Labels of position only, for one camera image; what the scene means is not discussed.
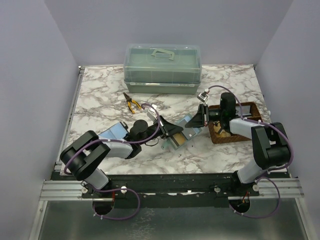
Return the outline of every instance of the metal floor panel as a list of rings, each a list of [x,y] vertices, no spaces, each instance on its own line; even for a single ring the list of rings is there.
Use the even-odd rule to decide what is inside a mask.
[[[254,199],[248,211],[272,211],[275,199]],[[131,209],[116,209],[113,217]],[[50,201],[40,240],[307,240],[295,199],[283,199],[279,212],[265,219],[249,219],[229,208],[143,208],[130,220],[93,217],[89,201]]]

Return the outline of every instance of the clear plastic lid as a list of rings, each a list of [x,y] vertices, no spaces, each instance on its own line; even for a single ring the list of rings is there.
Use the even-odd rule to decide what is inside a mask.
[[[195,45],[129,44],[126,49],[127,82],[199,83],[201,69],[200,48]]]

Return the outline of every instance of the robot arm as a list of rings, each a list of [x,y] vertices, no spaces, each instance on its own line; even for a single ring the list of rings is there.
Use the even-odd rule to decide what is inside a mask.
[[[186,128],[205,127],[208,122],[220,122],[221,128],[230,134],[242,135],[252,139],[253,157],[246,166],[236,171],[231,180],[231,188],[237,189],[241,185],[253,183],[269,169],[282,166],[289,162],[291,153],[288,143],[276,131],[267,125],[261,125],[250,120],[241,119],[236,114],[236,99],[232,93],[224,92],[220,97],[220,108],[209,109],[207,106],[207,92],[199,94],[197,113],[185,125]],[[271,123],[285,136],[286,131],[279,122]]]
[[[147,115],[155,122],[153,125],[148,126],[148,123],[144,120],[137,120],[134,122],[133,127],[128,132],[128,127],[126,124],[121,124],[127,134],[124,136],[123,140],[114,141],[97,141],[99,136],[92,130],[87,131],[76,141],[74,141],[70,146],[60,154],[61,161],[67,165],[71,174],[78,181],[85,181],[93,185],[96,189],[101,190],[105,188],[109,182],[109,178],[105,175],[103,171],[98,169],[99,164],[104,158],[123,158],[131,159],[139,154],[142,150],[141,144],[146,143],[143,141],[151,137],[158,127],[158,118],[152,108],[148,109]],[[161,115],[160,117],[160,127],[159,130],[154,134],[154,136],[149,139],[170,138],[171,136],[182,132],[184,129],[181,126],[174,125],[166,121]],[[70,161],[74,155],[85,147],[87,144],[97,141],[85,150],[81,152],[73,161]],[[139,142],[141,143],[123,143],[123,142]]]

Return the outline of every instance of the plastic storage box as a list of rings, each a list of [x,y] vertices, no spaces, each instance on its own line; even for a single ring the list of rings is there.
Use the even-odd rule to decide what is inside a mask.
[[[200,48],[130,44],[123,68],[131,93],[195,94],[201,81]]]

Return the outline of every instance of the box handle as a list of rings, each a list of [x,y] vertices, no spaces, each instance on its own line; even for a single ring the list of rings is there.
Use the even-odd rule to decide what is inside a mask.
[[[153,51],[153,53],[151,54],[151,56],[156,56],[157,52],[164,53],[164,54],[170,54],[170,57],[168,58],[170,60],[174,60],[174,58],[175,58],[175,53],[173,51],[165,50],[165,49],[162,49],[162,48],[155,49]]]
[[[130,82],[131,86],[151,86],[151,87],[191,87],[194,88],[193,83],[151,83],[151,82]]]

